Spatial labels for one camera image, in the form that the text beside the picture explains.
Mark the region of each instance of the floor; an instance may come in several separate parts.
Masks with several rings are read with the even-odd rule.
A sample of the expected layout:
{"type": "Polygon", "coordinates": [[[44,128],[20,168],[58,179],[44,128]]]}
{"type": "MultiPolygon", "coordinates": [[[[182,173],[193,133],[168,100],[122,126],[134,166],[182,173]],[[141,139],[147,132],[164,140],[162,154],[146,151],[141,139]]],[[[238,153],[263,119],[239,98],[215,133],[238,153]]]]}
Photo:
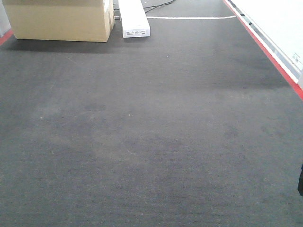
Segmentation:
{"type": "Polygon", "coordinates": [[[236,18],[149,22],[0,47],[1,226],[301,227],[301,99],[236,18]]]}

